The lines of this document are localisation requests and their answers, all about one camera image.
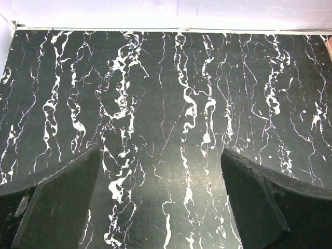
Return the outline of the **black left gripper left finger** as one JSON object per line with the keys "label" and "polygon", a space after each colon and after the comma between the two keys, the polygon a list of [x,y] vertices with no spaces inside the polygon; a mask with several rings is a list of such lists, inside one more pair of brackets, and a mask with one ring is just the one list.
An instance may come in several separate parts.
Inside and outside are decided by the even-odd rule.
{"label": "black left gripper left finger", "polygon": [[1,248],[78,248],[100,164],[93,146],[1,185]]}

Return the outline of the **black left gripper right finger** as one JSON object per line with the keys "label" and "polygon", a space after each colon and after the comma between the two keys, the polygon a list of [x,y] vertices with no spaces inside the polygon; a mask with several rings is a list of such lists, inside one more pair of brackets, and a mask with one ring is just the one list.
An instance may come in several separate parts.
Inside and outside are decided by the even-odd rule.
{"label": "black left gripper right finger", "polygon": [[331,248],[331,190],[224,149],[221,168],[243,248]]}

